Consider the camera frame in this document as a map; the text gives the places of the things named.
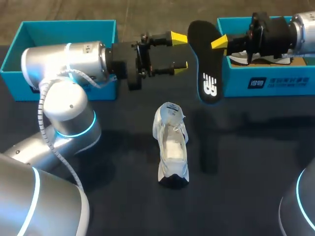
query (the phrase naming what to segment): sneaker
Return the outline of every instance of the sneaker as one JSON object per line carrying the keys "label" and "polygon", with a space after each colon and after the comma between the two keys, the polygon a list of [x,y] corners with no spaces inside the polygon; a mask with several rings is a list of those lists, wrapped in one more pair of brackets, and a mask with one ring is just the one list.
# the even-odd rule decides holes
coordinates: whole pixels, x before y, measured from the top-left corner
{"label": "sneaker", "polygon": [[157,179],[167,187],[184,187],[189,182],[184,117],[180,106],[166,102],[158,108],[153,122],[161,159]]}
{"label": "sneaker", "polygon": [[[239,53],[232,53],[230,56],[231,61],[241,64],[241,65],[248,65],[247,63],[247,52],[242,51]],[[257,59],[263,59],[273,64],[282,64],[282,65],[289,65],[291,63],[291,58],[279,58],[274,59],[274,56],[266,56],[261,57],[259,53],[255,53],[252,56],[252,61]]]}

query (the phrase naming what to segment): gray floor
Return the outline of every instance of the gray floor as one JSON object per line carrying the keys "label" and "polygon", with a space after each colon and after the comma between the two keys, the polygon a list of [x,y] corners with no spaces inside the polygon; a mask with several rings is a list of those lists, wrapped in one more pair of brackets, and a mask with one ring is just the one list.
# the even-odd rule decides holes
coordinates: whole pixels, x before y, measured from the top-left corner
{"label": "gray floor", "polygon": [[215,22],[261,10],[292,15],[313,9],[315,0],[0,0],[0,45],[11,43],[22,21],[115,19],[119,40],[127,41],[146,31],[185,33],[196,19]]}

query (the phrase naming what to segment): blue box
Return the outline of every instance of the blue box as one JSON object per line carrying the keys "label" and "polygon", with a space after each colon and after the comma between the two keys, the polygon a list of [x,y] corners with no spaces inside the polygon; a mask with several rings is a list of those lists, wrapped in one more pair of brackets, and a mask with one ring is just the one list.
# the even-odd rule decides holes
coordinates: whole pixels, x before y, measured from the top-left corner
{"label": "blue box", "polygon": [[[64,43],[102,41],[106,47],[118,42],[116,21],[25,21],[22,22],[2,64],[0,74],[15,101],[38,101],[21,71],[21,55],[26,48]],[[116,99],[117,83],[98,89],[84,86],[90,100]]]}
{"label": "blue box", "polygon": [[[251,17],[218,18],[222,35],[241,34],[249,29]],[[234,67],[229,57],[222,62],[225,97],[287,96],[315,94],[315,66],[241,66]]]}

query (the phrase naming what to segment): shoelace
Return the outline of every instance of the shoelace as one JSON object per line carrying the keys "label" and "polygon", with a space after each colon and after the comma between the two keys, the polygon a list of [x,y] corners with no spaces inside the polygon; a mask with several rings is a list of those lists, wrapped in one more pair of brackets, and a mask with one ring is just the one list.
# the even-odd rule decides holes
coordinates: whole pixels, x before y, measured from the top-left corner
{"label": "shoelace", "polygon": [[175,126],[175,127],[173,128],[173,130],[174,130],[174,131],[178,131],[178,130],[179,130],[180,128],[182,128],[183,126],[184,126],[184,123],[183,123],[183,121],[181,121],[179,125],[177,125],[177,126]]}

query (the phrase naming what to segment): black tablecloth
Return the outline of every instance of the black tablecloth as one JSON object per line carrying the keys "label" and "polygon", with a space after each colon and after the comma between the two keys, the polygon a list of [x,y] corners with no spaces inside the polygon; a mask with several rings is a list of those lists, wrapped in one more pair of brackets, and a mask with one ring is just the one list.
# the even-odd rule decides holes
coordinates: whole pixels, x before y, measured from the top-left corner
{"label": "black tablecloth", "polygon": [[[94,209],[88,236],[279,236],[281,197],[314,155],[315,97],[235,98],[209,107],[196,97],[189,48],[153,49],[152,57],[160,64],[188,58],[189,69],[147,78],[141,91],[122,82],[116,101],[92,102],[102,138],[70,160]],[[14,102],[0,83],[4,152],[38,131],[37,104]],[[152,124],[166,101],[186,116],[190,183],[182,190],[157,183]]]}

